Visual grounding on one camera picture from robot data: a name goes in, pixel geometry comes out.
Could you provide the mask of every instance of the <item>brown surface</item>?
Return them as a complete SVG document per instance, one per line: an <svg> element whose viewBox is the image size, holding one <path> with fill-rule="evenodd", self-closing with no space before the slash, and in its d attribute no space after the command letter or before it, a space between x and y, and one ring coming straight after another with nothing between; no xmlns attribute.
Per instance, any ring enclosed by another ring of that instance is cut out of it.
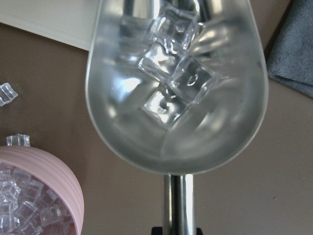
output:
<svg viewBox="0 0 313 235"><path fill-rule="evenodd" d="M288 0L252 1L263 45ZM83 235L148 235L162 223L162 177L116 157L86 110L86 51L0 25L0 83L19 96L0 108L0 144L15 133L63 160L85 198ZM251 145L195 176L205 235L313 234L313 100L270 81L268 111Z"/></svg>

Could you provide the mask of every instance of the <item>folded cloth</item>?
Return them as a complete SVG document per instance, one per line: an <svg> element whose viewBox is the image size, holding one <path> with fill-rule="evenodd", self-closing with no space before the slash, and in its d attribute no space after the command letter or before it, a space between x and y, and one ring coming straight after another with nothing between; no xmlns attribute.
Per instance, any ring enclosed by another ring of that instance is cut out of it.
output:
<svg viewBox="0 0 313 235"><path fill-rule="evenodd" d="M269 55L268 75L313 97L313 0L295 0Z"/></svg>

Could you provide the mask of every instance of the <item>pink cup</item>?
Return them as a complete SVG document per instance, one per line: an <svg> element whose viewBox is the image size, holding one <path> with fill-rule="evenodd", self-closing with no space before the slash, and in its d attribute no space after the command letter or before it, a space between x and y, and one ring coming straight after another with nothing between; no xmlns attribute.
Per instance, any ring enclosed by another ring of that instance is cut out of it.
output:
<svg viewBox="0 0 313 235"><path fill-rule="evenodd" d="M75 229L69 235L80 235L84 219L83 192L70 168L54 155L38 148L0 146L0 162L18 167L40 179L67 206Z"/></svg>

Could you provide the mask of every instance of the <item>stainless steel scoop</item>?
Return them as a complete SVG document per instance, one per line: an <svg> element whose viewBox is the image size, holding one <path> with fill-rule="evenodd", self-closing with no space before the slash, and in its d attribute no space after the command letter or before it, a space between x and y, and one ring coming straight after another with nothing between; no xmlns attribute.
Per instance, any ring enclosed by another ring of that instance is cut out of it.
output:
<svg viewBox="0 0 313 235"><path fill-rule="evenodd" d="M219 75L169 129L142 110L159 83L137 68L161 0L105 0L89 53L86 99L106 145L141 169L165 175L163 234L195 234L192 174L239 155L263 120L268 78L248 0L172 0L202 22L189 53Z"/></svg>

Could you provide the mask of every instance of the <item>metal handle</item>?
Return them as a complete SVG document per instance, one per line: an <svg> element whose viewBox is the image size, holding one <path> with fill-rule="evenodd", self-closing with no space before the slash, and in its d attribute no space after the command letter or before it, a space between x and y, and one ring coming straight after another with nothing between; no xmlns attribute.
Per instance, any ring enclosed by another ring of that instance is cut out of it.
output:
<svg viewBox="0 0 313 235"><path fill-rule="evenodd" d="M164 176L164 235L195 235L193 175Z"/></svg>

